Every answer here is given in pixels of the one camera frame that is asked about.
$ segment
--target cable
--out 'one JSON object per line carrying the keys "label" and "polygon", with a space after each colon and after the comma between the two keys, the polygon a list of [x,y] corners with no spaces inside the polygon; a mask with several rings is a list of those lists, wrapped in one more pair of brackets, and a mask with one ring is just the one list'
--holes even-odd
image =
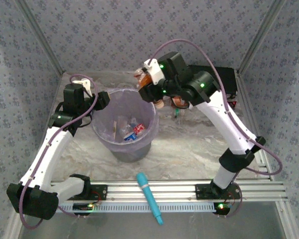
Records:
{"label": "cable", "polygon": [[179,82],[178,82],[178,77],[177,77],[177,76],[174,77],[174,81],[175,81],[175,84],[176,84],[177,89],[178,89],[178,90],[181,90],[181,86],[180,86],[180,84],[179,84]]}
{"label": "cable", "polygon": [[96,191],[92,191],[92,193],[98,195],[98,200],[95,201],[95,202],[93,202],[93,203],[91,203],[91,204],[96,204],[96,203],[98,203],[98,202],[100,202],[100,201],[102,200],[102,199],[101,199],[101,196],[100,196],[100,194],[99,194],[98,192],[96,192]]}
{"label": "cable", "polygon": [[95,93],[95,99],[94,99],[92,105],[89,107],[89,109],[88,109],[85,113],[83,113],[81,116],[75,118],[74,120],[72,120],[72,121],[66,123],[65,125],[63,125],[62,127],[60,127],[60,128],[53,134],[53,136],[51,137],[51,139],[48,141],[46,147],[44,148],[44,150],[43,150],[43,152],[42,152],[42,154],[41,154],[41,156],[40,156],[40,158],[39,158],[39,160],[38,160],[38,162],[37,162],[37,164],[36,164],[34,170],[32,171],[32,173],[31,173],[31,175],[30,175],[28,181],[26,182],[26,184],[25,184],[25,186],[24,186],[24,188],[23,188],[23,190],[22,190],[22,192],[21,192],[21,196],[20,196],[20,201],[19,201],[19,215],[20,215],[20,219],[21,219],[21,221],[22,221],[22,224],[23,224],[27,229],[29,229],[29,230],[36,229],[36,228],[42,223],[42,221],[43,221],[43,219],[41,219],[41,220],[38,222],[38,224],[36,224],[36,225],[34,225],[34,226],[29,225],[29,224],[25,221],[25,218],[24,218],[24,215],[23,215],[23,201],[24,201],[24,195],[25,195],[25,192],[26,192],[28,186],[30,185],[30,182],[31,182],[32,179],[35,177],[35,174],[36,174],[36,172],[37,172],[37,170],[38,170],[38,168],[39,168],[41,162],[43,161],[43,158],[44,158],[46,152],[48,151],[50,145],[52,144],[53,140],[55,139],[55,137],[56,137],[60,132],[62,132],[65,128],[67,128],[69,125],[71,125],[72,123],[74,123],[74,122],[76,122],[76,121],[82,119],[82,118],[85,117],[87,114],[89,114],[89,113],[91,112],[91,110],[93,109],[93,107],[95,106],[96,101],[97,101],[97,99],[98,99],[98,90],[97,90],[97,86],[96,86],[96,84],[94,83],[94,81],[92,80],[92,78],[90,78],[90,77],[88,77],[88,76],[85,76],[85,75],[81,75],[81,74],[74,74],[74,75],[72,75],[72,76],[70,77],[70,79],[69,79],[71,83],[72,83],[72,79],[73,79],[74,77],[87,78],[87,79],[93,84],[94,89],[95,89],[95,92],[96,92],[96,93]]}
{"label": "cable", "polygon": [[192,45],[193,47],[195,47],[204,57],[205,59],[208,61],[209,65],[211,66],[211,68],[213,69],[215,75],[216,75],[216,78],[218,80],[218,83],[220,85],[220,89],[221,89],[221,92],[222,92],[222,97],[223,97],[223,102],[224,102],[224,106],[225,106],[225,109],[226,109],[226,112],[231,120],[231,122],[234,124],[234,126],[236,127],[236,129],[248,140],[250,141],[251,143],[253,143],[255,146],[259,147],[260,149],[264,150],[265,152],[267,152],[268,154],[270,154],[278,163],[279,165],[279,169],[276,171],[276,172],[273,172],[273,173],[267,173],[267,172],[261,172],[261,171],[257,171],[257,170],[254,170],[252,168],[249,168],[249,167],[246,167],[247,170],[251,171],[251,172],[254,172],[254,173],[257,173],[257,174],[262,174],[262,175],[267,175],[267,176],[271,176],[271,175],[276,175],[278,173],[280,173],[283,169],[283,163],[281,162],[281,160],[279,159],[279,157],[273,153],[270,149],[268,149],[267,147],[259,144],[258,142],[256,142],[255,140],[253,139],[250,139],[249,136],[240,128],[240,126],[238,125],[238,123],[235,121],[234,117],[232,116],[231,112],[230,112],[230,109],[229,109],[229,106],[228,106],[228,103],[227,103],[227,98],[226,98],[226,92],[225,92],[225,88],[224,88],[224,85],[223,85],[223,82],[221,81],[221,78],[215,68],[215,66],[213,65],[213,63],[211,62],[211,60],[209,59],[209,57],[206,55],[206,53],[198,46],[196,45],[195,43],[189,41],[189,40],[186,40],[186,39],[174,39],[174,40],[170,40],[166,43],[164,43],[163,45],[161,45],[156,51],[155,53],[152,55],[152,57],[150,58],[149,60],[149,63],[148,65],[150,65],[151,61],[153,60],[153,58],[166,46],[170,45],[171,43],[174,43],[174,42],[185,42],[185,43],[188,43],[190,45]]}
{"label": "cable", "polygon": [[92,122],[92,116],[89,115],[89,117],[90,117],[90,122],[88,122],[88,123],[86,123],[86,124],[83,124],[83,125],[80,125],[79,128],[83,128],[83,127],[85,127],[85,126],[88,126],[88,125]]}
{"label": "cable", "polygon": [[225,199],[225,201],[223,203],[226,203],[227,200],[229,199],[229,197],[231,197],[231,199],[234,199],[233,204],[231,204],[233,206],[235,204],[236,199],[235,199],[234,195],[231,192],[228,192],[228,197]]}
{"label": "cable", "polygon": [[60,102],[58,106],[55,108],[55,112],[59,111],[61,107],[63,106],[63,102]]}
{"label": "cable", "polygon": [[220,215],[218,215],[219,217],[222,217],[222,218],[230,218],[230,217],[236,215],[236,214],[239,212],[239,210],[241,209],[241,207],[243,206],[243,193],[242,193],[242,191],[241,191],[241,188],[239,187],[239,185],[238,185],[237,183],[233,183],[233,184],[235,184],[236,187],[237,187],[238,190],[239,190],[239,195],[240,195],[240,202],[239,202],[239,205],[236,207],[235,211],[234,211],[233,213],[231,213],[230,215],[225,215],[225,216],[220,216]]}
{"label": "cable", "polygon": [[68,215],[68,216],[70,216],[70,217],[73,217],[73,218],[79,218],[79,217],[80,217],[80,215],[75,215],[75,214],[73,214],[73,213],[68,213],[66,210],[64,210],[64,209],[61,208],[60,206],[58,206],[58,209],[60,209],[61,212],[63,212],[64,214],[66,214],[66,215]]}
{"label": "cable", "polygon": [[85,88],[83,88],[83,91],[88,95],[88,97],[92,98],[92,96],[88,93],[88,91]]}

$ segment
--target small bottle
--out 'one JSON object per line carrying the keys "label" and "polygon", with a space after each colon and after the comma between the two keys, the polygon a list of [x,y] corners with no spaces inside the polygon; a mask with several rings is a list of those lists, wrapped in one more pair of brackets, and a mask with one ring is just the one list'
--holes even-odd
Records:
{"label": "small bottle", "polygon": [[176,119],[185,115],[184,109],[173,108],[172,106],[164,106],[157,112],[162,119]]}
{"label": "small bottle", "polygon": [[164,106],[171,106],[171,98],[169,96],[163,97]]}
{"label": "small bottle", "polygon": [[135,117],[131,118],[131,126],[137,137],[141,137],[146,131],[145,125],[143,123],[139,123]]}
{"label": "small bottle", "polygon": [[183,100],[180,96],[175,96],[172,101],[172,106],[175,108],[182,108],[182,109],[187,109],[189,108],[189,102]]}
{"label": "small bottle", "polygon": [[120,136],[124,139],[124,141],[133,141],[136,139],[136,135],[133,132],[133,128],[126,124],[122,128],[119,129]]}

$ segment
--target metal extrusion frame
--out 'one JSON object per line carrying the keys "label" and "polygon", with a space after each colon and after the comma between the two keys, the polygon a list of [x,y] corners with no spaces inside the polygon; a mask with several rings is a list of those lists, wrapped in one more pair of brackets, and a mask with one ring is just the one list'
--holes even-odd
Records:
{"label": "metal extrusion frame", "polygon": [[[243,81],[240,74],[236,72],[236,82],[237,88],[239,91],[239,97],[241,97],[241,104],[242,110],[244,114],[245,125],[254,133],[260,134],[260,129],[258,123],[256,121],[255,114],[251,107],[251,102],[249,96],[247,95],[247,89],[245,86],[245,82]],[[272,172],[272,168],[270,162],[268,160],[267,153],[263,150],[260,150],[256,153],[256,161],[259,164],[265,165],[266,170],[268,172]],[[274,176],[269,176],[270,180],[275,181]],[[295,216],[291,210],[290,202],[289,201],[277,201],[276,207],[279,213],[279,217],[282,223],[282,226],[285,231],[286,238],[288,239],[295,239],[299,238],[299,228],[296,223]]]}
{"label": "metal extrusion frame", "polygon": [[[287,201],[283,182],[264,179],[236,180],[245,202]],[[195,185],[209,184],[208,180],[149,181],[150,189],[157,203],[197,203],[211,200],[196,200]],[[92,185],[108,185],[107,200],[104,203],[146,203],[146,198],[136,181],[91,182]],[[90,201],[66,201],[66,203],[89,203]]]}

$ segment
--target metal frame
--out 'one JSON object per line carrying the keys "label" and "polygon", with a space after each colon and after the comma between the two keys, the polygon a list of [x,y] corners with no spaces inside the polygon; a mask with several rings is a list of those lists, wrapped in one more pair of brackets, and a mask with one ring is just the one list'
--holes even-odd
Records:
{"label": "metal frame", "polygon": [[[239,184],[243,199],[247,202],[276,202],[286,201],[287,195],[283,182],[272,182],[264,179],[236,180]],[[195,185],[209,184],[207,180],[185,181],[150,181],[150,189],[158,203],[188,203],[210,202],[210,200],[196,200]],[[91,182],[92,185],[107,184],[106,203],[146,203],[146,198],[136,181],[103,181]],[[66,203],[89,203],[90,201],[66,201]]]}
{"label": "metal frame", "polygon": [[21,11],[21,14],[23,15],[25,21],[28,23],[29,27],[32,30],[33,35],[35,35],[38,43],[41,45],[42,50],[46,54],[46,57],[51,62],[52,67],[54,68],[55,72],[58,74],[59,77],[62,77],[63,69],[54,54],[52,48],[50,47],[46,37],[44,36],[43,31],[39,27],[30,7],[26,3],[25,0],[14,0],[16,6]]}
{"label": "metal frame", "polygon": [[[247,95],[247,89],[245,83],[240,74],[236,73],[236,82],[239,91],[239,97],[241,97],[241,102],[243,104],[243,112],[245,118],[245,124],[249,127],[252,132],[256,134],[260,134],[260,129],[258,127],[258,123],[256,121],[256,117],[254,112],[251,108],[251,102],[249,96]],[[268,160],[267,153],[263,150],[256,153],[256,161],[257,163],[260,162],[262,165],[266,166],[268,172],[272,172],[272,168],[270,162]],[[275,181],[274,176],[269,177],[271,181]],[[280,221],[285,231],[286,238],[294,239],[299,238],[299,228],[297,226],[295,216],[291,210],[290,202],[289,201],[278,201],[276,202],[277,211],[279,213]]]}
{"label": "metal frame", "polygon": [[287,0],[273,0],[266,15],[264,16],[264,19],[258,29],[258,32],[256,33],[251,45],[245,53],[243,60],[241,61],[239,67],[239,71],[241,74],[244,74],[245,71],[248,69],[255,54],[261,47],[263,41],[265,40],[265,37],[267,36],[267,33],[269,32],[271,26],[274,24],[278,14],[280,13],[286,1]]}

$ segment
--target black bracket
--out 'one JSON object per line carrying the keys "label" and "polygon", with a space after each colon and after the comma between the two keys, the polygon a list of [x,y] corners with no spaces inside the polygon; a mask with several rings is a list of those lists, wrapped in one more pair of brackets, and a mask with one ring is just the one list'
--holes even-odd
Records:
{"label": "black bracket", "polygon": [[89,194],[82,199],[79,195],[76,195],[69,200],[78,201],[99,201],[99,196],[101,201],[105,201],[108,193],[108,186],[105,184],[91,184]]}
{"label": "black bracket", "polygon": [[196,184],[195,193],[197,200],[226,200],[226,199],[240,199],[239,189],[235,184],[231,184],[226,189],[226,192],[215,195],[212,192],[211,184]]}
{"label": "black bracket", "polygon": [[[256,142],[259,143],[260,145],[265,145],[266,140],[265,140],[264,137],[262,137],[262,136],[258,136],[258,137],[256,138]],[[254,145],[254,147],[251,149],[251,151],[252,151],[253,153],[256,153],[256,152],[259,151],[259,149],[260,149],[260,148],[259,148],[258,146],[255,146],[255,145]]]}
{"label": "black bracket", "polygon": [[[19,213],[19,202],[23,186],[10,183],[6,190],[14,210]],[[55,214],[59,204],[56,193],[48,193],[38,188],[28,187],[23,199],[23,213],[36,218],[49,220]]]}
{"label": "black bracket", "polygon": [[236,173],[246,168],[255,158],[252,151],[246,150],[246,154],[233,154],[228,148],[219,158],[219,163],[226,170]]}
{"label": "black bracket", "polygon": [[[93,94],[91,98],[84,98],[84,87],[80,84],[68,84],[66,85],[63,98],[64,102],[59,103],[57,108],[55,109],[55,113],[51,116],[48,127],[62,127],[66,123],[74,120],[92,105],[95,95]],[[110,96],[107,92],[102,91],[98,93],[98,99],[94,106],[95,111],[99,111],[104,109],[110,102]],[[82,120],[78,120],[75,123],[69,125],[64,130],[69,130],[69,132],[74,136],[76,130],[82,124]]]}

